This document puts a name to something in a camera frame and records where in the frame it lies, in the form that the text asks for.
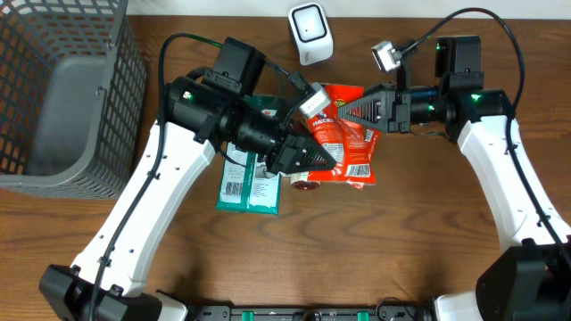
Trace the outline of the green lid jar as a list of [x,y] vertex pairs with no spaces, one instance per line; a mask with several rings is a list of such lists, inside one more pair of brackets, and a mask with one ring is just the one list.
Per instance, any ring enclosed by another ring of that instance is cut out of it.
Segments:
[[309,172],[295,173],[290,176],[291,186],[298,190],[309,191],[320,187],[320,182],[309,180]]

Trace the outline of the red snack packet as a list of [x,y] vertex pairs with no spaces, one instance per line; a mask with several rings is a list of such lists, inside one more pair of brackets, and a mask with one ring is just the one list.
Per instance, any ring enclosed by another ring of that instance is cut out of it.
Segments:
[[364,88],[334,84],[324,84],[323,87],[331,103],[307,123],[313,136],[335,159],[336,165],[329,171],[310,171],[307,180],[346,183],[358,189],[374,185],[377,179],[372,169],[372,158],[380,132],[337,117],[338,109],[360,99]]

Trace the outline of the green white packet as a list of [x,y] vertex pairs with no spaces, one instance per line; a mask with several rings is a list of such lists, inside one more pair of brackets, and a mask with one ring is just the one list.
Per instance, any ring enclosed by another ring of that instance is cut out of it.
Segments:
[[254,152],[228,143],[225,153],[236,164],[224,162],[216,209],[277,216],[281,176],[270,173]]

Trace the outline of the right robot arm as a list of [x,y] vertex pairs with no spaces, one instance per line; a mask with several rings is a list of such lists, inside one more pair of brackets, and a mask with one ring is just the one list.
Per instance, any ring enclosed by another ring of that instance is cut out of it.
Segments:
[[435,86],[412,86],[409,51],[372,47],[393,83],[371,87],[338,111],[384,133],[440,122],[475,171],[491,209],[501,255],[468,292],[437,297],[423,320],[567,320],[570,317],[570,226],[554,209],[527,157],[504,91],[484,87],[477,36],[441,37]]

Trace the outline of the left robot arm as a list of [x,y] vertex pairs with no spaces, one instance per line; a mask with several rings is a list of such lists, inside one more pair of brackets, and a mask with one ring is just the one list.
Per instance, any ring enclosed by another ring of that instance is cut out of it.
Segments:
[[109,217],[69,266],[52,265],[39,290],[62,320],[184,320],[188,306],[145,287],[153,257],[180,203],[224,143],[252,152],[272,174],[330,170],[335,159],[294,122],[329,105],[325,89],[299,72],[275,68],[293,87],[276,114],[250,97],[266,55],[234,38],[219,43],[210,67],[160,80],[159,115],[144,154]]

